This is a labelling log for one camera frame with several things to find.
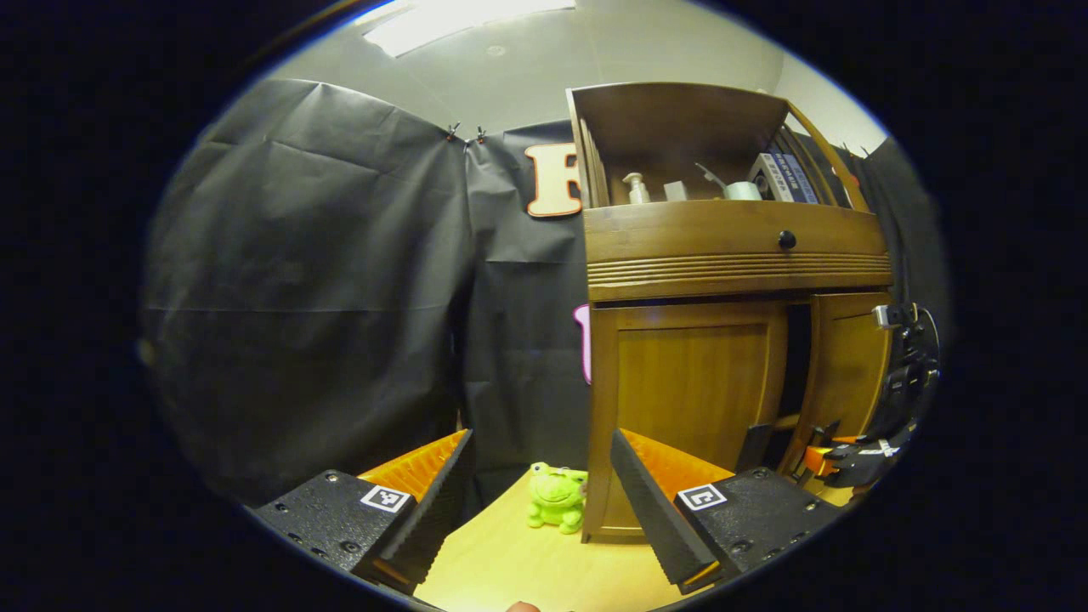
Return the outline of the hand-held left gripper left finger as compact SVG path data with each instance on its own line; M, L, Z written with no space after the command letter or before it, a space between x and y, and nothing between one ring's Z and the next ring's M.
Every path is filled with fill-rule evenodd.
M411 596L458 526L474 466L463 429L361 475L323 470L254 513L302 553Z

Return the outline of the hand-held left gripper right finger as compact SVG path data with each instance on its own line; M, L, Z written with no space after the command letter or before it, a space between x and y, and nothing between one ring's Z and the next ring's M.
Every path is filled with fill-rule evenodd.
M683 595L738 580L842 515L765 467L732 473L628 429L613 432L610 462L658 564Z

